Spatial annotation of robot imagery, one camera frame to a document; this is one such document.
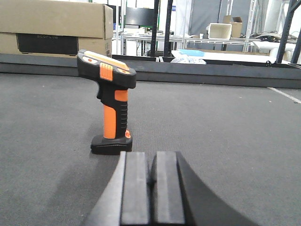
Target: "computer monitor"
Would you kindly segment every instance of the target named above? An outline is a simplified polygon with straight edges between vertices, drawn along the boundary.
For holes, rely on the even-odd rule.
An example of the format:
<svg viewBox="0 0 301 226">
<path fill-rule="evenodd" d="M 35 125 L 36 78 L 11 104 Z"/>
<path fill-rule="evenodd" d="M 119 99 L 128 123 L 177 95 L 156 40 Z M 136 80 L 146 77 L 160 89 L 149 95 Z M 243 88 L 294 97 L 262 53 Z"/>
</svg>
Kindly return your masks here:
<svg viewBox="0 0 301 226">
<path fill-rule="evenodd" d="M 116 23 L 116 6 L 108 5 L 108 7 L 113 9 L 113 23 Z M 121 24 L 121 6 L 118 6 L 119 24 Z"/>
<path fill-rule="evenodd" d="M 154 10 L 150 8 L 126 8 L 126 22 L 128 25 L 150 27 L 154 21 Z"/>
</svg>

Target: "orange grip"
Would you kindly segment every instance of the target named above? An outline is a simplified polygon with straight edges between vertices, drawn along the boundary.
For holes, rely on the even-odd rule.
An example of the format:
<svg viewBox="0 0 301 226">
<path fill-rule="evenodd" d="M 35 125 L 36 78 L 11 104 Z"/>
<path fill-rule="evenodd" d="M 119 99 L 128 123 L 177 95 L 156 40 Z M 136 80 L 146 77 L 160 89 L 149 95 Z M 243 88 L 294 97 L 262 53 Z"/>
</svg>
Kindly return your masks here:
<svg viewBox="0 0 301 226">
<path fill-rule="evenodd" d="M 116 137 L 116 111 L 107 105 L 103 105 L 103 137 L 114 139 Z"/>
</svg>

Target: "gray carpet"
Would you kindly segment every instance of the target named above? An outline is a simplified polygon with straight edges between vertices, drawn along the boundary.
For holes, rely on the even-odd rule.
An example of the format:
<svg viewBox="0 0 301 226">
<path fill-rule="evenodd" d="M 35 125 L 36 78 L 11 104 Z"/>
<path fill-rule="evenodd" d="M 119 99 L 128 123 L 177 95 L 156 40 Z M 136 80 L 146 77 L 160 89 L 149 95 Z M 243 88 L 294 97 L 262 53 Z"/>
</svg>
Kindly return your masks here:
<svg viewBox="0 0 301 226">
<path fill-rule="evenodd" d="M 1 226 L 79 226 L 93 208 L 118 161 L 90 154 L 97 90 L 81 78 L 0 74 Z M 301 225 L 300 104 L 263 88 L 139 82 L 128 117 L 149 164 L 156 151 L 181 151 L 253 221 Z"/>
</svg>

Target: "brown cardboard box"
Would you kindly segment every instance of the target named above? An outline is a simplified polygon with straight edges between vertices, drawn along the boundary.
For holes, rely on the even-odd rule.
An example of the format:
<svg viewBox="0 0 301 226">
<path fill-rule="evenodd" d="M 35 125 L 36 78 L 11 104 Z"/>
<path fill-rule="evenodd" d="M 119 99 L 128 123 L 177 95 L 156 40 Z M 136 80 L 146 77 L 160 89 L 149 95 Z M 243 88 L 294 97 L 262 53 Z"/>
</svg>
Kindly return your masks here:
<svg viewBox="0 0 301 226">
<path fill-rule="evenodd" d="M 232 24 L 231 36 L 232 38 L 240 38 L 241 30 L 243 27 L 243 21 L 241 17 L 233 17 L 233 22 L 231 22 L 231 15 L 224 16 L 224 24 Z"/>
<path fill-rule="evenodd" d="M 113 10 L 103 4 L 0 0 L 0 53 L 26 49 L 24 53 L 65 57 L 84 48 L 111 56 L 112 37 Z"/>
</svg>

